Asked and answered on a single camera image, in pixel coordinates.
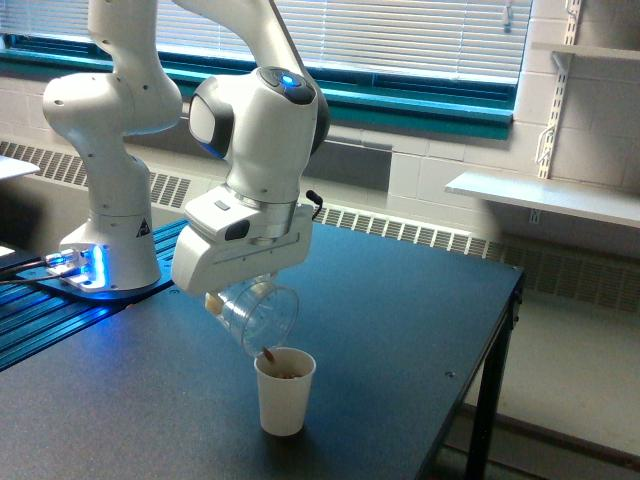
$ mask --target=clear plastic cup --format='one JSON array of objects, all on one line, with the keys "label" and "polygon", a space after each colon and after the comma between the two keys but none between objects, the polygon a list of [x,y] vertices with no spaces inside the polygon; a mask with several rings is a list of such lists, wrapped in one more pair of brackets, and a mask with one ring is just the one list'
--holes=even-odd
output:
[{"label": "clear plastic cup", "polygon": [[205,305],[244,351],[257,357],[263,348],[286,341],[298,318],[299,299],[265,275],[207,294]]}]

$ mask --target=robotic arm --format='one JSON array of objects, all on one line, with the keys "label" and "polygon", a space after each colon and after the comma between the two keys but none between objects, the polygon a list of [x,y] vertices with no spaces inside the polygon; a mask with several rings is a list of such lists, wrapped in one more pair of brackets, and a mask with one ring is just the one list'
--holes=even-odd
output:
[{"label": "robotic arm", "polygon": [[215,293],[305,259],[313,211],[297,204],[300,177],[326,138],[328,107],[273,0],[174,2],[238,34],[258,64],[206,80],[191,102],[191,133],[231,171],[187,205],[172,276],[191,294]]},{"label": "robotic arm", "polygon": [[45,117],[76,148],[87,172],[88,221],[62,240],[82,252],[52,273],[86,292],[134,290],[160,277],[151,233],[149,171],[127,153],[124,135],[159,132],[182,110],[178,87],[156,51],[157,0],[90,0],[89,33],[113,57],[113,73],[53,80]]}]

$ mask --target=black cable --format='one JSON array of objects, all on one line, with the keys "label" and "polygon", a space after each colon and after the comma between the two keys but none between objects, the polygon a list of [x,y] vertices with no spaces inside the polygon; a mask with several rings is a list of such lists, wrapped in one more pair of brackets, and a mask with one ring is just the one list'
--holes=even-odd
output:
[{"label": "black cable", "polygon": [[307,191],[307,198],[316,204],[316,207],[317,207],[316,211],[313,212],[313,216],[311,217],[311,220],[315,220],[316,217],[320,215],[320,212],[322,211],[322,205],[324,204],[324,200],[320,195],[318,195],[313,190]]},{"label": "black cable", "polygon": [[74,268],[73,270],[69,270],[68,272],[59,273],[57,275],[48,275],[46,277],[28,278],[26,280],[3,280],[0,282],[0,285],[24,285],[27,283],[44,282],[45,280],[55,280],[56,278],[73,277],[74,275],[79,275],[80,272],[80,268]]},{"label": "black cable", "polygon": [[28,280],[3,280],[0,285],[23,285],[25,283],[43,282],[45,280],[54,280],[56,278],[63,278],[65,275],[49,275],[48,277],[30,278]]},{"label": "black cable", "polygon": [[24,263],[22,265],[18,265],[16,267],[7,268],[5,270],[0,271],[0,277],[5,277],[7,275],[15,275],[16,273],[20,273],[24,270],[29,270],[31,268],[42,267],[46,265],[44,260],[38,260],[35,262]]}]

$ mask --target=window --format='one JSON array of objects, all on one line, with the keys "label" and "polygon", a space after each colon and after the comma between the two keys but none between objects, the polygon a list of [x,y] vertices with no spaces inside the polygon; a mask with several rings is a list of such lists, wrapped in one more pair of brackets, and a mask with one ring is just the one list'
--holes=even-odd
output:
[{"label": "window", "polygon": [[[513,106],[532,0],[276,0],[333,105],[476,120]],[[15,50],[88,51],[87,0],[0,0],[0,32]],[[252,68],[234,34],[159,0],[158,49],[172,68]],[[385,98],[392,101],[385,104]],[[490,116],[485,120],[492,121]]]}]

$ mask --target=window blinds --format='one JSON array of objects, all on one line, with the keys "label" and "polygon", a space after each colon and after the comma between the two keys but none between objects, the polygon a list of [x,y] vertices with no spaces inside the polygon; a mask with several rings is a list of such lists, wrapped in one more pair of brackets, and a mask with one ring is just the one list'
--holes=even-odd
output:
[{"label": "window blinds", "polygon": [[[276,3],[310,66],[516,83],[531,1]],[[505,25],[507,5],[511,5],[510,19]],[[87,0],[0,0],[0,31],[4,33],[86,41],[86,17]],[[234,34],[170,0],[160,0],[158,49],[251,59],[244,43]]]}]

